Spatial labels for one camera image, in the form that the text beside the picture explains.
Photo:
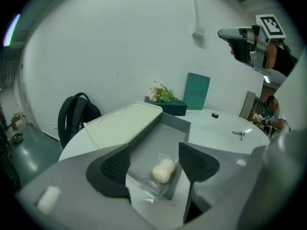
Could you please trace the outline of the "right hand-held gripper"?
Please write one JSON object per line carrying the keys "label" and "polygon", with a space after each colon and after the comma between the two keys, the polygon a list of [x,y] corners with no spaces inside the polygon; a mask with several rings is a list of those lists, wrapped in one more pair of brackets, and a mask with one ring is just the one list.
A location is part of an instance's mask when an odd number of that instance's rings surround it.
{"label": "right hand-held gripper", "polygon": [[[255,50],[251,51],[254,35],[258,36]],[[270,76],[265,61],[269,43],[282,45],[286,39],[284,30],[273,14],[256,15],[256,23],[252,27],[225,28],[218,31],[219,38],[230,41],[235,59],[242,63],[251,63],[252,68],[263,76]]]}

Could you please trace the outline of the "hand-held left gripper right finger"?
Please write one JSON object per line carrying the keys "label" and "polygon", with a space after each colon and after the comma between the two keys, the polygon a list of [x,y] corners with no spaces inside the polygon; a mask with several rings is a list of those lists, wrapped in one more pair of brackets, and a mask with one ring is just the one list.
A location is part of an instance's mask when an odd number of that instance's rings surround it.
{"label": "hand-held left gripper right finger", "polygon": [[234,184],[249,157],[249,154],[180,142],[179,163],[190,182],[183,223],[215,205]]}

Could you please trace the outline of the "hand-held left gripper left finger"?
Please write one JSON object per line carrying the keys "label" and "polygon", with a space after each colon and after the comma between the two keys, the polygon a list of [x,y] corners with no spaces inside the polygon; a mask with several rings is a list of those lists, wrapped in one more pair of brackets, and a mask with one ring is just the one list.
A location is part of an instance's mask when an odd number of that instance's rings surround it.
{"label": "hand-held left gripper left finger", "polygon": [[53,164],[27,184],[18,201],[43,230],[154,230],[131,205],[128,144]]}

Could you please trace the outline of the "makeup sponge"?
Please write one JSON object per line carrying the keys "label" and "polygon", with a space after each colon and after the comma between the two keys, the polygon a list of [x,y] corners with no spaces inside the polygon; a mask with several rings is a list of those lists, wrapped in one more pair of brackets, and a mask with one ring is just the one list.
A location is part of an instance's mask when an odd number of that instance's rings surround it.
{"label": "makeup sponge", "polygon": [[158,155],[157,163],[148,175],[147,185],[155,194],[164,194],[172,182],[177,169],[178,157],[169,154]]}

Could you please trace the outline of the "person's right forearm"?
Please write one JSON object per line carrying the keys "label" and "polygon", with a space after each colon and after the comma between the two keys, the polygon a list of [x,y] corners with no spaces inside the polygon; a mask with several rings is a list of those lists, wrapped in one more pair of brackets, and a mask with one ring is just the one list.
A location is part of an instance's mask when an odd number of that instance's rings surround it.
{"label": "person's right forearm", "polygon": [[273,69],[285,77],[288,77],[295,67],[298,59],[280,48],[275,43],[269,43],[266,49],[267,67]]}

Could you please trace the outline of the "round white table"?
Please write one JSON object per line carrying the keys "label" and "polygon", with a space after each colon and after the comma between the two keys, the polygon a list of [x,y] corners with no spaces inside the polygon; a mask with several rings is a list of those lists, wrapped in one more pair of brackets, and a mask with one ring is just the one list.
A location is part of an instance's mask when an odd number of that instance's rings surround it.
{"label": "round white table", "polygon": [[[269,143],[269,139],[259,128],[247,120],[219,112],[219,117],[212,117],[212,110],[189,110],[178,118],[190,122],[187,142],[236,153],[251,154],[259,146]],[[232,131],[241,131],[239,135]],[[86,129],[79,131],[66,145],[60,156],[61,160],[97,150]],[[172,230],[183,225],[183,217],[189,194],[189,181],[182,171],[175,193],[171,200],[160,199],[140,188],[140,184],[127,176],[133,208],[158,230]]]}

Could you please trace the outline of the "dark teal flat box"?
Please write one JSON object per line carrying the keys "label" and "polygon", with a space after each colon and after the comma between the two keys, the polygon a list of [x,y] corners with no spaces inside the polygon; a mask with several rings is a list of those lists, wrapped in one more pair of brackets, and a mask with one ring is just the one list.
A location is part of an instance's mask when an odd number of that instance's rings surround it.
{"label": "dark teal flat box", "polygon": [[163,109],[163,112],[173,115],[173,116],[185,116],[187,105],[185,103],[180,102],[151,102],[149,97],[145,96],[144,102],[157,105]]}

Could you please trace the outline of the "grey shelf unit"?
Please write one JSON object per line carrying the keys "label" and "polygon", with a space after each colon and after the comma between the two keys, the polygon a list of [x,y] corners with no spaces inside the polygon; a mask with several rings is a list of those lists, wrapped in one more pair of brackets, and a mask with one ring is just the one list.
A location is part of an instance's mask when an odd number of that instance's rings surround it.
{"label": "grey shelf unit", "polygon": [[255,93],[247,91],[247,94],[246,94],[241,112],[239,114],[239,117],[241,117],[243,119],[248,118],[250,111],[252,109],[255,97],[256,97]]}

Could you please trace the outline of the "teal hardcover book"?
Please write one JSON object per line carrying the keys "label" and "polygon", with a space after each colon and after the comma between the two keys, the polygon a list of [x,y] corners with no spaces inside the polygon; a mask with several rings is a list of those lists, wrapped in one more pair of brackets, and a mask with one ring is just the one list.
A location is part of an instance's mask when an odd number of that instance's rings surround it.
{"label": "teal hardcover book", "polygon": [[183,102],[188,110],[202,110],[210,84],[210,77],[188,73]]}

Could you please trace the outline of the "black backpack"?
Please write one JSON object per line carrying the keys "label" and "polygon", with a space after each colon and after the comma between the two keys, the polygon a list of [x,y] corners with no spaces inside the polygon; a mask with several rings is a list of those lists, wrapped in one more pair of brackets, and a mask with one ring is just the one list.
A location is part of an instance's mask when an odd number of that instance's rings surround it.
{"label": "black backpack", "polygon": [[68,97],[60,108],[58,115],[58,135],[62,149],[84,128],[84,123],[101,116],[99,109],[83,93]]}

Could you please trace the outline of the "long ceiling light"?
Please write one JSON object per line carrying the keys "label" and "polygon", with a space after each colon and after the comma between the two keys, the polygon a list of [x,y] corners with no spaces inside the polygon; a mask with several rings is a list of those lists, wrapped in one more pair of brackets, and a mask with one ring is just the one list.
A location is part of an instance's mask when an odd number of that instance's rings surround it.
{"label": "long ceiling light", "polygon": [[9,26],[6,34],[5,34],[5,37],[3,39],[3,46],[4,47],[10,46],[11,40],[12,40],[12,36],[13,36],[13,32],[15,30],[15,27],[17,25],[17,22],[18,22],[19,18],[20,18],[20,14],[17,14],[14,17],[12,23],[10,24],[10,26]]}

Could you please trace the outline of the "white wall light switch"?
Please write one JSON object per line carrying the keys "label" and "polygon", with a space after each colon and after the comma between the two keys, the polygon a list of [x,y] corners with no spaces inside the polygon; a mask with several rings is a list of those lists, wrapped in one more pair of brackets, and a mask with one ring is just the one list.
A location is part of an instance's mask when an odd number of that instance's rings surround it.
{"label": "white wall light switch", "polygon": [[204,34],[205,34],[205,29],[203,26],[201,26],[198,23],[194,23],[192,26],[192,33],[191,35],[193,37],[197,37],[197,38],[204,38]]}

